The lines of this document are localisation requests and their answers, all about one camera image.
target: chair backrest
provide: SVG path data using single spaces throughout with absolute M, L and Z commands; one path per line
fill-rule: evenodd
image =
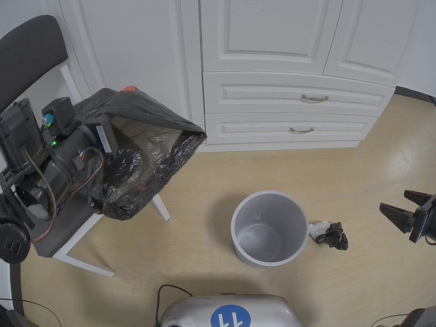
M 43 15 L 0 39 L 0 114 L 41 76 L 68 59 L 61 29 Z

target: garbage bag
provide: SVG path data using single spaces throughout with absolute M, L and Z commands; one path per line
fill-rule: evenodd
M 200 127 L 134 86 L 120 92 L 101 89 L 74 109 L 82 121 L 102 113 L 110 116 L 119 149 L 81 192 L 96 212 L 113 219 L 127 220 L 137 214 L 206 138 Z M 99 163 L 92 158 L 72 190 Z

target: chair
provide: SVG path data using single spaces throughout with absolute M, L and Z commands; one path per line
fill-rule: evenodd
M 59 25 L 53 16 L 38 16 L 19 25 L 0 40 L 0 113 L 2 113 L 25 90 L 45 73 L 59 67 L 71 93 L 73 103 L 82 100 L 70 74 L 64 39 Z M 159 194 L 152 199 L 153 204 L 165 221 L 170 219 Z M 35 223 L 30 236 L 41 234 L 48 222 L 30 214 Z M 102 217 L 88 205 L 85 197 L 77 195 L 63 206 L 51 232 L 34 244 L 38 255 L 54 257 L 80 268 L 113 277 L 115 272 L 103 266 L 90 264 L 68 254 L 70 249 Z

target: drawer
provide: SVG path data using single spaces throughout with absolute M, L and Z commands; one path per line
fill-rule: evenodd
M 395 90 L 334 76 L 279 72 L 205 72 L 203 83 L 207 114 L 310 112 L 380 116 Z
M 362 140 L 374 116 L 245 112 L 206 114 L 208 144 Z

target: crumpled black plastic bag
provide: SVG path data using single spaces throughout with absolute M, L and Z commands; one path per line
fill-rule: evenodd
M 326 243 L 330 248 L 334 247 L 345 251 L 348 248 L 348 240 L 342 229 L 341 222 L 332 223 L 326 230 L 325 234 L 318 235 L 315 239 L 316 243 Z
M 117 220 L 131 219 L 149 203 L 206 138 L 200 127 L 136 88 L 101 89 L 74 109 L 81 120 L 111 117 L 119 149 L 83 193 L 97 212 Z M 95 169 L 98 158 L 90 164 Z M 88 173 L 85 168 L 72 189 Z

